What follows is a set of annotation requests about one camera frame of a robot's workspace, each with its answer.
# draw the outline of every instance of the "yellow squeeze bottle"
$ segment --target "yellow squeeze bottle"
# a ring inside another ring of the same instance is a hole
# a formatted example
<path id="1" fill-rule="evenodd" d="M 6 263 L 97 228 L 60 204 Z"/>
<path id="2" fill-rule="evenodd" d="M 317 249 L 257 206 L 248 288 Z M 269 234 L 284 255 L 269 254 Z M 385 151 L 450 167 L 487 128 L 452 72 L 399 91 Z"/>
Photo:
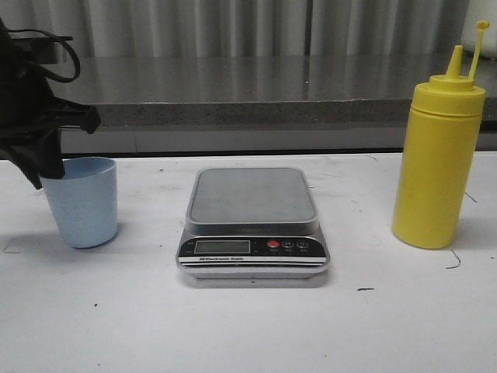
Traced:
<path id="1" fill-rule="evenodd" d="M 488 22 L 480 21 L 469 76 L 462 45 L 445 75 L 418 84 L 412 97 L 392 232 L 423 249 L 448 246 L 455 235 L 485 101 L 474 74 Z"/>

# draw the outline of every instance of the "plastic cup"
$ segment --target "plastic cup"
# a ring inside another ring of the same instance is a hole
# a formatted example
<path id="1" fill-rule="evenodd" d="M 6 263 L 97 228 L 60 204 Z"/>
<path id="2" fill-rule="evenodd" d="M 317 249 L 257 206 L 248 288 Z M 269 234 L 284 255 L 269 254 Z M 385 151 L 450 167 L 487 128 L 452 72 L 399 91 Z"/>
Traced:
<path id="1" fill-rule="evenodd" d="M 40 177 L 62 239 L 84 249 L 117 232 L 116 163 L 103 157 L 64 161 L 62 179 Z"/>

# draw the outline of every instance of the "bottle nozzle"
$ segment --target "bottle nozzle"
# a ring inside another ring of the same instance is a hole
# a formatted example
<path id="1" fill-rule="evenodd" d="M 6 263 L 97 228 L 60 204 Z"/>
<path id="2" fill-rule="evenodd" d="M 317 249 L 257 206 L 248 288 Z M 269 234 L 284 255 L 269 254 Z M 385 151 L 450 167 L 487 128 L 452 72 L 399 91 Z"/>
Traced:
<path id="1" fill-rule="evenodd" d="M 452 52 L 452 57 L 450 58 L 449 67 L 445 76 L 448 79 L 457 79 L 461 74 L 461 59 L 463 57 L 463 46 L 456 45 L 454 47 L 454 52 Z"/>

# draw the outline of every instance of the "table surface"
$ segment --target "table surface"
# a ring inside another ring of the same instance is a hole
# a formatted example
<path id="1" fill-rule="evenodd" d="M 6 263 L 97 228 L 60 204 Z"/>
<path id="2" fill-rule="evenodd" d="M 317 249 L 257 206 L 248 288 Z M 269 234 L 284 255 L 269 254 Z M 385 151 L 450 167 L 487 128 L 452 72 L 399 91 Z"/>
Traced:
<path id="1" fill-rule="evenodd" d="M 495 371 L 495 161 L 475 156 L 441 250 L 391 234 L 399 154 L 118 159 L 118 236 L 87 250 L 62 242 L 43 191 L 1 161 L 0 371 Z M 193 181 L 217 166 L 302 169 L 330 271 L 181 274 Z"/>

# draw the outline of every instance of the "electronic scale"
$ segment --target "electronic scale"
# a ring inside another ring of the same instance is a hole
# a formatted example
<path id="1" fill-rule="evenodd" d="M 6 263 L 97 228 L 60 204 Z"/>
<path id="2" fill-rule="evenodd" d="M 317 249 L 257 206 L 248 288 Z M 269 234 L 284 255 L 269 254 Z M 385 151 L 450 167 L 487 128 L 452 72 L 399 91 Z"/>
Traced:
<path id="1" fill-rule="evenodd" d="M 326 270 L 329 253 L 304 173 L 200 171 L 176 262 L 197 278 L 306 278 Z"/>

